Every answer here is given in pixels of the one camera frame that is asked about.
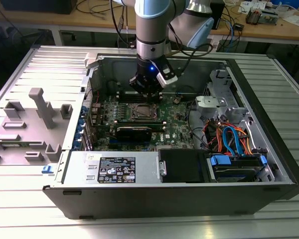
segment power supply label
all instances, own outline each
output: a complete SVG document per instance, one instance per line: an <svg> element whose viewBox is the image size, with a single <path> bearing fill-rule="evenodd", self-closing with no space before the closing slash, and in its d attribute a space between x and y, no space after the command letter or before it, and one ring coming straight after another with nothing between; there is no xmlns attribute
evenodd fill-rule
<svg viewBox="0 0 299 239"><path fill-rule="evenodd" d="M134 157L102 157L99 166L99 183L135 183Z"/></svg>

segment motherboard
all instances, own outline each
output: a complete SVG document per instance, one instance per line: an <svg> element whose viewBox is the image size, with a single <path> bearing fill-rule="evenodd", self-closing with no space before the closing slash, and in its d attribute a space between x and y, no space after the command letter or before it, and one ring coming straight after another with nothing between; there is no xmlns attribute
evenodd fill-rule
<svg viewBox="0 0 299 239"><path fill-rule="evenodd" d="M122 103L108 96L95 104L95 151L193 148L186 116L189 102L167 95L156 104Z"/></svg>

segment blue tab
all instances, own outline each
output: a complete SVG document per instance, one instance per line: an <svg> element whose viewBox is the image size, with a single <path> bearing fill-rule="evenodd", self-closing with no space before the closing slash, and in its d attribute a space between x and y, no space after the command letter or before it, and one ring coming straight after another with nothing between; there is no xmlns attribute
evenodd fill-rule
<svg viewBox="0 0 299 239"><path fill-rule="evenodd" d="M261 156L260 156L260 160L261 160L261 162L263 163L263 165L266 165L266 164L267 164L267 159L266 159L265 156L261 155Z"/></svg>
<svg viewBox="0 0 299 239"><path fill-rule="evenodd" d="M230 158L227 155L216 155L217 163L222 164L231 164Z"/></svg>
<svg viewBox="0 0 299 239"><path fill-rule="evenodd" d="M82 106L81 110L82 110L83 112L87 112L87 111L88 111L88 108L86 108L85 106Z"/></svg>
<svg viewBox="0 0 299 239"><path fill-rule="evenodd" d="M211 162L211 165L212 165L212 166L214 166L214 165L217 164L217 161L216 161L215 156L212 156L212 157L210 158L210 162Z"/></svg>
<svg viewBox="0 0 299 239"><path fill-rule="evenodd" d="M50 165L45 165L45 166L43 167L43 170L41 171L41 173L43 173L43 174L51 174L51 173L53 173L53 168L52 168L52 166L50 166Z"/></svg>
<svg viewBox="0 0 299 239"><path fill-rule="evenodd" d="M210 158L211 165L214 166L216 164L218 165L231 165L231 161L229 156L227 155L214 155Z"/></svg>

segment slotted aluminum surface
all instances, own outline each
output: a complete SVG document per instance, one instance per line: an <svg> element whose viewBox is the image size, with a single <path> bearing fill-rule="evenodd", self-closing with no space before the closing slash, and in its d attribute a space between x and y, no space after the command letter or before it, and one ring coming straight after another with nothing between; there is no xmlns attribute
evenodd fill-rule
<svg viewBox="0 0 299 239"><path fill-rule="evenodd" d="M74 101L75 91L86 74L85 54L91 51L97 49L41 47L32 50L12 76L16 83L1 91L5 96L0 100L0 117L4 116L1 108L7 99L23 100L29 87L41 86L42 79L47 82L46 100L56 105ZM101 51L124 53L105 48ZM283 73L277 62L264 55L215 53L208 58L236 60L299 164L298 85ZM70 220L42 193L42 185L53 177L43 176L41 170L41 166L0 166L0 238L16 235L45 239L299 238L299 195L289 201L271 203L249 216Z"/></svg>

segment robotic arm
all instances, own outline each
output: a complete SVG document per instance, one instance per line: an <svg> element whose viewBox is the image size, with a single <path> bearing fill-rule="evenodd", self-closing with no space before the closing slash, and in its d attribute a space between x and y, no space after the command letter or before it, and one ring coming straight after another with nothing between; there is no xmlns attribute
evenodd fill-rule
<svg viewBox="0 0 299 239"><path fill-rule="evenodd" d="M204 43L213 26L210 0L114 0L132 6L136 12L137 72L130 85L147 98L177 81L182 72L174 70L165 57L166 37L173 31L187 47Z"/></svg>

